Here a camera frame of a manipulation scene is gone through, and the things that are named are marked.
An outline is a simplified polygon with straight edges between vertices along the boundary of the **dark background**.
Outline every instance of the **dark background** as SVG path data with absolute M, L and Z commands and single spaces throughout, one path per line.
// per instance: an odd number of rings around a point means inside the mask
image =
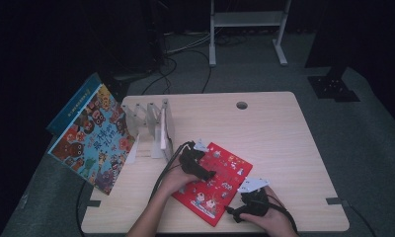
M 208 0 L 143 2 L 0 1 L 0 233 L 52 139 L 44 128 L 90 74 L 122 98 L 128 82 L 113 75 L 135 80 L 158 68 L 162 33 L 208 31 Z M 395 1 L 293 0 L 286 31 L 317 32 L 306 66 L 352 67 L 395 118 Z

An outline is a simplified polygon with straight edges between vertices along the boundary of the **shelf leg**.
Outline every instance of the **shelf leg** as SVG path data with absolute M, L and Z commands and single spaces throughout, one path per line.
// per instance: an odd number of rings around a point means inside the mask
M 278 36 L 277 36 L 277 39 L 273 40 L 278 60 L 280 62 L 280 65 L 282 65 L 282 66 L 287 65 L 287 60 L 286 60 L 286 57 L 284 56 L 284 53 L 283 53 L 283 50 L 281 49 L 280 44 L 281 44 L 281 39 L 283 38 L 284 28 L 286 26 L 286 21 L 287 21 L 287 16 L 289 14 L 290 3 L 291 3 L 291 0 L 286 1 L 284 10 L 283 10 L 283 14 L 281 15 L 280 27 L 278 29 Z
M 209 66 L 216 66 L 215 54 L 215 4 L 214 0 L 210 1 L 210 43 L 209 43 Z

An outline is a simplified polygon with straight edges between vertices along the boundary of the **table leg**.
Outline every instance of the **table leg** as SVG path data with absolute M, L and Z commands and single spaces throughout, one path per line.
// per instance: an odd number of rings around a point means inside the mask
M 286 66 L 287 60 L 284 56 L 283 50 L 281 49 L 280 43 L 284 33 L 284 27 L 286 26 L 287 16 L 289 15 L 289 8 L 290 8 L 291 0 L 287 0 L 284 6 L 283 14 L 281 15 L 280 27 L 278 29 L 278 36 L 277 39 L 273 40 L 275 51 L 280 62 L 280 65 Z

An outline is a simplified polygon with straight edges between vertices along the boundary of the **white shelf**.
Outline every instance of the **white shelf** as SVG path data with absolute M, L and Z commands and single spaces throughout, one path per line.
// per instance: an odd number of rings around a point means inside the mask
M 215 13 L 215 27 L 280 26 L 283 11 Z

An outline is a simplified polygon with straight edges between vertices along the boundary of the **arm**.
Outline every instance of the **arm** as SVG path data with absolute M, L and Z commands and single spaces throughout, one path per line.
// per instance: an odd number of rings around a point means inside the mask
M 198 177 L 183 172 L 179 164 L 179 158 L 176 158 L 176 161 L 171 166 L 171 170 L 165 175 L 154 197 L 127 232 L 127 237 L 155 236 L 161 215 L 170 195 L 185 184 L 198 180 Z
M 275 192 L 269 187 L 265 187 L 266 194 L 269 197 L 269 202 L 276 205 L 283 205 L 278 199 Z M 250 221 L 262 227 L 266 233 L 271 237 L 295 237 L 298 236 L 292 229 L 292 225 L 287 217 L 276 209 L 269 208 L 265 216 L 256 216 L 252 214 L 242 213 L 240 218 Z

